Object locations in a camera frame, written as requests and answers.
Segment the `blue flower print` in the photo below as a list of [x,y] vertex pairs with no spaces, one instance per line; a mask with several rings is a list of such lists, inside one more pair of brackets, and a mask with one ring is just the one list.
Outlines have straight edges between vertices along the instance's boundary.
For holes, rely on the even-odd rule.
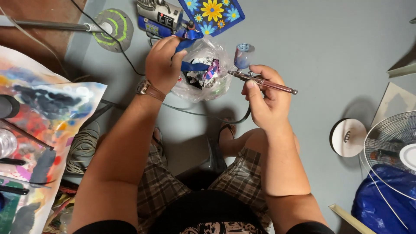
[[199,8],[201,4],[198,2],[198,0],[183,0],[186,5],[188,6],[188,10],[193,14],[193,11],[199,11]]
[[228,6],[230,4],[230,0],[223,0],[223,5]]
[[201,14],[196,14],[193,18],[194,18],[194,19],[195,19],[195,21],[196,21],[196,22],[198,22],[198,23],[202,22],[202,20],[204,19],[204,18],[201,16]]
[[228,12],[228,13],[224,14],[226,17],[228,17],[225,20],[226,22],[228,22],[228,21],[233,22],[234,20],[240,18],[240,14],[238,13],[238,10],[236,8],[234,8],[234,6],[232,4],[231,4],[230,7],[231,7],[231,9],[230,8],[225,9]]
[[211,34],[211,33],[213,33],[213,32],[217,29],[217,27],[216,27],[216,26],[212,27],[212,21],[210,21],[208,25],[207,25],[207,23],[204,21],[204,22],[203,22],[203,26],[202,26],[202,25],[199,25],[199,27],[200,27],[201,32],[202,32],[203,34]]

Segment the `wristwatch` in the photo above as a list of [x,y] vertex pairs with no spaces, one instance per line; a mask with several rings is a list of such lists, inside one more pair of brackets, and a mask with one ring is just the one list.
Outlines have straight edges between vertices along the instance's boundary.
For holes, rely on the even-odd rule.
[[153,85],[147,79],[142,80],[136,88],[136,93],[138,95],[150,95],[157,100],[164,101],[166,95],[162,93],[160,90],[153,87]]

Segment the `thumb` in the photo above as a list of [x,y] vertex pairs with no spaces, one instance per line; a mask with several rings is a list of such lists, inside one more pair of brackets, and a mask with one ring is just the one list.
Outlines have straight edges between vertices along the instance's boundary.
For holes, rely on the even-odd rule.
[[173,57],[172,57],[172,67],[175,69],[175,70],[180,70],[181,69],[181,66],[182,66],[182,60],[183,60],[183,57],[185,56],[185,55],[187,55],[187,51],[186,50],[181,50],[181,51],[179,51],[179,52],[177,52]]
[[258,112],[267,108],[267,104],[264,102],[263,95],[259,86],[253,80],[249,80],[245,83],[248,92],[248,101],[250,102],[250,108],[253,112]]

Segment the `fan grille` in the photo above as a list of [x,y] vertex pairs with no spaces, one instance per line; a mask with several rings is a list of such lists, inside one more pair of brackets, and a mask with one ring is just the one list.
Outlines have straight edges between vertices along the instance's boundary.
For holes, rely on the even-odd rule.
[[368,164],[386,164],[416,174],[400,160],[400,150],[416,143],[416,111],[394,115],[379,122],[368,133],[364,155]]

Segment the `colorful painted canvas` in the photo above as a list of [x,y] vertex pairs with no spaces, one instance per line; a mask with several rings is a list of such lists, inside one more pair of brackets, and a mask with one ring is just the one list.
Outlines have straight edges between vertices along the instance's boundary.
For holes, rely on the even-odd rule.
[[0,175],[48,188],[0,179],[0,184],[27,188],[28,195],[10,193],[0,211],[0,234],[41,233],[64,173],[69,147],[81,125],[94,113],[106,85],[71,83],[33,59],[0,46],[0,94],[20,102],[16,117],[8,119],[32,136],[54,147],[50,151],[12,131],[18,141],[10,156],[26,161],[24,166],[0,164]]
[[179,0],[198,31],[216,36],[245,19],[237,0]]

